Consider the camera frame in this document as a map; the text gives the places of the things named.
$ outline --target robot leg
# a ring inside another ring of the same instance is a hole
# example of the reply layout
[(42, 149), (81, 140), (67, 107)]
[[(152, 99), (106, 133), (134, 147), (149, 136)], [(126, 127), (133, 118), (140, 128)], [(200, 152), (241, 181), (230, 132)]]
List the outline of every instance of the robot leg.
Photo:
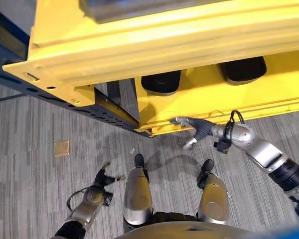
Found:
[(123, 202), (124, 233), (146, 225), (152, 215), (152, 199), (144, 158), (135, 156), (135, 167), (130, 171)]
[(211, 173), (214, 162), (206, 160), (197, 177), (197, 186), (203, 189), (197, 218), (202, 222), (227, 224), (229, 220), (228, 193), (224, 182)]

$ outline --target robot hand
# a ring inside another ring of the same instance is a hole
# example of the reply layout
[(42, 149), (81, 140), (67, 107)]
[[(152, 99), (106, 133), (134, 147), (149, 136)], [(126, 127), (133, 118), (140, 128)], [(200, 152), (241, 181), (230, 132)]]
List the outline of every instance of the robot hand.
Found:
[[(110, 165), (106, 163), (96, 175), (91, 186), (73, 193), (66, 204), (71, 211), (61, 228), (51, 239), (83, 239), (90, 229), (95, 217), (101, 207), (111, 203), (113, 193), (105, 191), (104, 187), (115, 181), (125, 179), (125, 176), (110, 177), (105, 175), (105, 169)], [(71, 209), (70, 201), (73, 196), (85, 190), (82, 202), (74, 209)]]
[(189, 150), (192, 148), (198, 141), (206, 138), (208, 135), (212, 136), (212, 128), (215, 125), (214, 123), (204, 120), (204, 119), (195, 119), (187, 117), (176, 117), (170, 120), (171, 123), (175, 125), (182, 125), (185, 127), (193, 127), (196, 129), (196, 134), (192, 137), (187, 143), (183, 146), (184, 150)]

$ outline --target yellow metal frame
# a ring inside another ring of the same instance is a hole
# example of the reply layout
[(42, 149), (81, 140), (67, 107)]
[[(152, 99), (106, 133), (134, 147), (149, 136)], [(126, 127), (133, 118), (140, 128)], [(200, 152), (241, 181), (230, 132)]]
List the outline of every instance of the yellow metal frame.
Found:
[(93, 84), (299, 50), (299, 0), (231, 0), (97, 24), (39, 0), (26, 62), (4, 70), (76, 106)]
[(225, 123), (230, 112), (238, 109), (245, 119), (299, 111), (299, 51), (265, 56), (267, 73), (256, 81), (231, 86), (225, 83), (217, 65), (183, 70), (174, 95), (148, 94), (136, 78), (140, 128), (152, 135), (181, 129), (169, 120), (176, 116)]

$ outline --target black cable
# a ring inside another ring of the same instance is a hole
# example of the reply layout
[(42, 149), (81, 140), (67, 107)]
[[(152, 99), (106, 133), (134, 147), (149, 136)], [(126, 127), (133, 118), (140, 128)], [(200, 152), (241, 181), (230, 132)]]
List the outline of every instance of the black cable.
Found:
[(238, 115), (240, 123), (245, 123), (243, 116), (241, 115), (241, 113), (238, 110), (233, 110), (230, 113), (230, 118), (229, 118), (229, 121), (226, 123), (224, 135), (223, 135), (223, 138), (227, 139), (227, 135), (230, 132), (230, 143), (232, 142), (233, 129), (234, 129), (234, 125), (235, 125), (235, 119), (234, 119), (235, 113)]
[(72, 193), (71, 196), (68, 198), (68, 200), (66, 200), (66, 206), (68, 207), (68, 209), (70, 209), (71, 212), (73, 211), (72, 208), (71, 208), (71, 206), (70, 206), (71, 199), (72, 199), (75, 195), (77, 195), (78, 193), (83, 193), (83, 191), (86, 190), (86, 189), (88, 189), (88, 188), (90, 188), (90, 186), (89, 186), (89, 187), (86, 187), (86, 188), (82, 188), (81, 190), (76, 191), (75, 193)]

